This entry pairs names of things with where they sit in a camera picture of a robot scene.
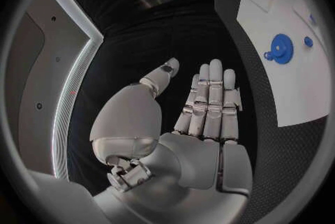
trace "white light strip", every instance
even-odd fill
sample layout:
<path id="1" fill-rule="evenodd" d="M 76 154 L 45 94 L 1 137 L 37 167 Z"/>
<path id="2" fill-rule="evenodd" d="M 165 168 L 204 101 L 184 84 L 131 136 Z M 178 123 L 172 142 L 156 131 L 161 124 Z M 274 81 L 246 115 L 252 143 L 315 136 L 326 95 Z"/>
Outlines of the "white light strip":
<path id="1" fill-rule="evenodd" d="M 75 0 L 56 0 L 71 19 L 90 38 L 74 62 L 61 91 L 52 127 L 52 166 L 57 178 L 68 179 L 66 142 L 69 123 L 76 95 L 87 68 L 103 42 L 103 35 L 83 12 Z"/>

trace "robotic hand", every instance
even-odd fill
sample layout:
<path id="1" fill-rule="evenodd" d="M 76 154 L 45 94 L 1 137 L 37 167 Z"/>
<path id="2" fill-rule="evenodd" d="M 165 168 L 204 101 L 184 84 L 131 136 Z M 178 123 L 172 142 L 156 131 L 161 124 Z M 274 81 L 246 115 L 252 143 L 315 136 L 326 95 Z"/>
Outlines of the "robotic hand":
<path id="1" fill-rule="evenodd" d="M 112 167 L 107 176 L 113 195 L 144 218 L 204 223 L 208 209 L 230 223 L 252 186 L 248 154 L 238 144 L 242 104 L 235 73 L 223 73 L 217 59 L 203 64 L 174 131 L 160 136 L 161 110 L 154 99 L 178 69 L 172 58 L 115 94 L 92 127 L 94 153 Z M 104 194 L 100 199 L 106 200 Z"/>

